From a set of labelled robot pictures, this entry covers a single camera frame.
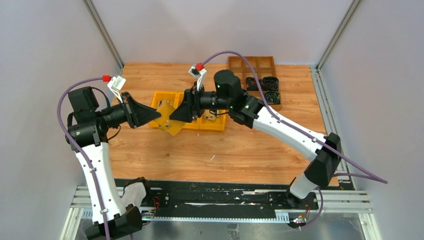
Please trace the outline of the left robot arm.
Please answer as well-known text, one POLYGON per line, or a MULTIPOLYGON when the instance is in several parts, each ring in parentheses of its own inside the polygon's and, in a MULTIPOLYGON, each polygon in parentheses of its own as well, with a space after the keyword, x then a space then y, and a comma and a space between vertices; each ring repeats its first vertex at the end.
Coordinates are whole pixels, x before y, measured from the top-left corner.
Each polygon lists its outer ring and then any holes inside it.
POLYGON ((145 224, 139 207, 149 202, 150 189, 144 177, 131 180, 119 195, 110 165, 110 128, 127 123, 143 126, 161 117, 156 109, 135 101, 128 92, 122 102, 98 111, 91 86, 68 93, 73 108, 67 120, 67 142, 82 167, 92 206, 92 226, 85 230, 89 240, 116 240, 140 231, 145 224))

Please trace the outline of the yellow leather card holder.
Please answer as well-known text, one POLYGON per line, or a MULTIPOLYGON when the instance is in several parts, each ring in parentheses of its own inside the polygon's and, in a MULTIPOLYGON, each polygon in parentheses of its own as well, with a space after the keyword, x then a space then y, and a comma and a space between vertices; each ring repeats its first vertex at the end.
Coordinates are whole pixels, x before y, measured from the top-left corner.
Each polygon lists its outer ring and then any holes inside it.
POLYGON ((179 133, 185 122, 170 120, 171 113, 175 110, 172 104, 170 104, 167 100, 163 100, 160 102, 157 112, 160 113, 160 117, 155 119, 154 122, 158 124, 158 128, 163 132, 168 132, 172 136, 175 136, 179 133))

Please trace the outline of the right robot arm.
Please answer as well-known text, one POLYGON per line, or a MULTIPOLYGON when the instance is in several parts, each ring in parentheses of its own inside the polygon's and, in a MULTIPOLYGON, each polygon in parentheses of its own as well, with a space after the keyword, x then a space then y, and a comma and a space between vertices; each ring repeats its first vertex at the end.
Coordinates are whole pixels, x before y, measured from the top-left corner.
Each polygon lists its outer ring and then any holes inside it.
POLYGON ((341 148, 337 134, 314 132, 266 107, 261 99, 242 88, 240 78, 229 69, 215 73, 213 80, 214 91, 205 91, 200 80, 186 89, 181 104, 169 118, 191 123, 206 110, 226 110, 234 122, 269 134, 301 153, 310 164, 293 179, 282 198, 282 202, 293 209, 303 204, 317 187, 329 185, 341 161, 341 157, 331 151, 341 148))

